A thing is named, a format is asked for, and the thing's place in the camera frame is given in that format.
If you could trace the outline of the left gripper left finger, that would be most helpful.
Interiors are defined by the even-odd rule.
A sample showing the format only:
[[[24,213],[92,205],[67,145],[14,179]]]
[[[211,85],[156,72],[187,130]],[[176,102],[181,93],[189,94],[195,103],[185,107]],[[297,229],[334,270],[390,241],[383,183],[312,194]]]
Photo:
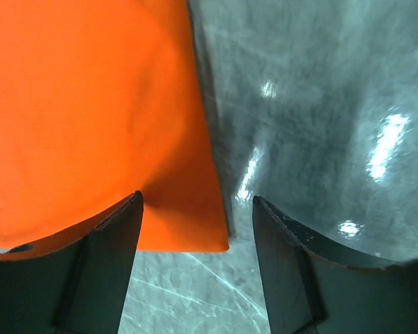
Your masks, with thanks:
[[[141,229],[134,192],[51,236],[0,253],[0,333],[117,333]]]

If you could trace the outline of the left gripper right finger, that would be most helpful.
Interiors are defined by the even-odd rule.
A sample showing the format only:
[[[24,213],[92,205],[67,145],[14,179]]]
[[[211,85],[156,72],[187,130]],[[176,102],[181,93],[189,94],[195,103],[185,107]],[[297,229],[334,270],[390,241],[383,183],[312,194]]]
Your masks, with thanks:
[[[253,200],[272,333],[418,333],[418,258],[359,252]]]

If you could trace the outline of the orange t shirt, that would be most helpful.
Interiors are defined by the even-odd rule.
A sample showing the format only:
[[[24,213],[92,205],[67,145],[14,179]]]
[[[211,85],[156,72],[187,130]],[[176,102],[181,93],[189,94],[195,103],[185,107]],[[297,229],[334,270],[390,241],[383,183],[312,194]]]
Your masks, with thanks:
[[[0,1],[0,249],[143,193],[143,251],[224,252],[185,1]]]

